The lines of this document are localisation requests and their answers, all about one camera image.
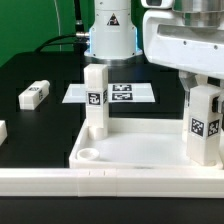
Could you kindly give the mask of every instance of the green wall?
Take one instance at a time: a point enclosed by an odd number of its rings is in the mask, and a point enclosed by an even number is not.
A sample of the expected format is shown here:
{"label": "green wall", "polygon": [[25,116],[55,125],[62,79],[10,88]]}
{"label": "green wall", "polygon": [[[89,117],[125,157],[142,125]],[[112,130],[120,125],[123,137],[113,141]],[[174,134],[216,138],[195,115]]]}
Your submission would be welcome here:
{"label": "green wall", "polygon": [[[61,34],[75,32],[73,0],[57,0]],[[85,30],[94,22],[94,0],[80,0]],[[132,0],[132,20],[139,29],[142,48],[142,17],[140,0]],[[0,66],[13,55],[33,51],[44,41],[58,36],[54,0],[1,0],[0,2]]]}

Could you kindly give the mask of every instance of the black tabletop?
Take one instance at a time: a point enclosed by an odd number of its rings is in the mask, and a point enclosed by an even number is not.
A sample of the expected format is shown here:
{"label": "black tabletop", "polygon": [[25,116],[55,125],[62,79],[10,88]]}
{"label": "black tabletop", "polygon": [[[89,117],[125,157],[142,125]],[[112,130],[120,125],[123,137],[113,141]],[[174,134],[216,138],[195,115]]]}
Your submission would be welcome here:
{"label": "black tabletop", "polygon": [[[0,120],[8,138],[0,168],[67,168],[85,119],[84,104],[62,104],[71,83],[83,83],[86,64],[72,52],[21,53],[0,68]],[[155,103],[110,105],[111,117],[181,119],[184,91],[178,72],[153,64],[109,70],[110,83],[152,84]],[[19,109],[18,95],[34,81],[48,80],[50,94],[35,111]],[[221,199],[1,197],[0,223],[215,223]]]}

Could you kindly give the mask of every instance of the white vertical block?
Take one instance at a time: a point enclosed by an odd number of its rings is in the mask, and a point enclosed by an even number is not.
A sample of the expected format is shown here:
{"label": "white vertical block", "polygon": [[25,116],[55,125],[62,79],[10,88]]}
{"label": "white vertical block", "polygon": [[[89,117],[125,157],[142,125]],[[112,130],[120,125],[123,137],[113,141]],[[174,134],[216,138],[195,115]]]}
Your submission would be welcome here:
{"label": "white vertical block", "polygon": [[108,134],[108,67],[90,64],[84,69],[84,78],[89,137],[93,140],[102,140]]}
{"label": "white vertical block", "polygon": [[215,165],[219,156],[222,114],[212,112],[212,103],[221,92],[212,85],[191,89],[187,155],[205,166]]}
{"label": "white vertical block", "polygon": [[0,121],[0,145],[4,142],[7,137],[5,121]]}
{"label": "white vertical block", "polygon": [[34,110],[49,94],[50,83],[46,80],[36,81],[19,95],[21,110]]}

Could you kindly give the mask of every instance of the white plastic tray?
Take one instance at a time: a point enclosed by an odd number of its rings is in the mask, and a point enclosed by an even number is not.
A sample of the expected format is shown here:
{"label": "white plastic tray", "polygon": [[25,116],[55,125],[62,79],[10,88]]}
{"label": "white plastic tray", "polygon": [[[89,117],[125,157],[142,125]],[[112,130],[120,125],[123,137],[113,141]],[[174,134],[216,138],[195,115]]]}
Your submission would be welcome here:
{"label": "white plastic tray", "polygon": [[[84,122],[70,155],[71,168],[188,168],[200,167],[186,156],[181,120],[109,119],[109,134],[102,141],[88,138]],[[99,151],[97,161],[80,161],[79,150]],[[222,169],[220,158],[213,169]]]}

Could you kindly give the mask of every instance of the white cable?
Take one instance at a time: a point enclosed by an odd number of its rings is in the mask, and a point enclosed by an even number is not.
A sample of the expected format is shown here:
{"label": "white cable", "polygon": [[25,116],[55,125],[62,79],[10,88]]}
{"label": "white cable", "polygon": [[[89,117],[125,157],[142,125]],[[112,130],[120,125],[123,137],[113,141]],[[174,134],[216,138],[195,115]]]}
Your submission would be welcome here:
{"label": "white cable", "polygon": [[61,36],[61,19],[60,19],[60,13],[58,10],[58,2],[57,0],[54,0],[55,10],[57,14],[57,21],[58,21],[58,35]]}

